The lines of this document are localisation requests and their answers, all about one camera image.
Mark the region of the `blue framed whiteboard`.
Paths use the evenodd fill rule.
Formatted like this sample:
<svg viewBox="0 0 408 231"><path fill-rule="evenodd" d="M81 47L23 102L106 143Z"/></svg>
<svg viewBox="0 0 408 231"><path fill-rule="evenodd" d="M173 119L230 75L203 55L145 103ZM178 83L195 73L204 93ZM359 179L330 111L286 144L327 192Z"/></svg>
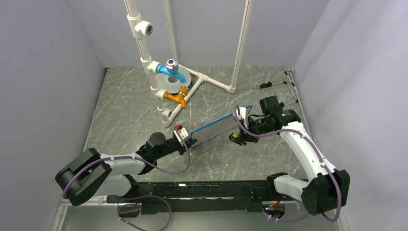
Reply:
<svg viewBox="0 0 408 231"><path fill-rule="evenodd" d="M238 126L233 114L229 114L221 119L211 122L201 128L198 128L191 132L191 138L197 140L195 144L191 146L194 148L200 144L203 144L229 130L232 130Z"/></svg>

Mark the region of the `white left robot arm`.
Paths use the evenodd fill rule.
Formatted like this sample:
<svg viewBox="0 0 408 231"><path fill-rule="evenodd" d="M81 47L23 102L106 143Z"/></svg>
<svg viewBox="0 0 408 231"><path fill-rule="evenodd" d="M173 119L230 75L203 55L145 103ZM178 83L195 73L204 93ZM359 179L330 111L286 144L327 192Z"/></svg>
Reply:
<svg viewBox="0 0 408 231"><path fill-rule="evenodd" d="M101 154L95 148L88 148L61 169L55 181L63 191L63 198L73 206L105 195L120 196L132 202L139 193L132 175L144 175L153 169L177 174L177 171L160 168L158 160L174 152L183 155L196 142L181 128L174 130L169 139L155 132L137 151L127 155Z"/></svg>

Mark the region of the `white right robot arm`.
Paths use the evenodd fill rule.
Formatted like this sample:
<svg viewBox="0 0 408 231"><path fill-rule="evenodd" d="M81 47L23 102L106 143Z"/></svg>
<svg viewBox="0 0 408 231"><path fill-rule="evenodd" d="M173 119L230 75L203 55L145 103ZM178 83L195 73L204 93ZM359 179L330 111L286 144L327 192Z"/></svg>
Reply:
<svg viewBox="0 0 408 231"><path fill-rule="evenodd" d="M287 173L272 174L267 177L266 196L271 200L289 196L301 202L308 214L323 215L330 222L337 221L347 202L348 172L338 170L322 154L308 135L300 116L292 109L284 109L284 103L276 96L263 98L259 103L261 115L251 115L245 107L233 109L239 134L232 133L230 140L245 146L249 142L257 143L259 138L278 135L289 145L307 176L306 180L300 180Z"/></svg>

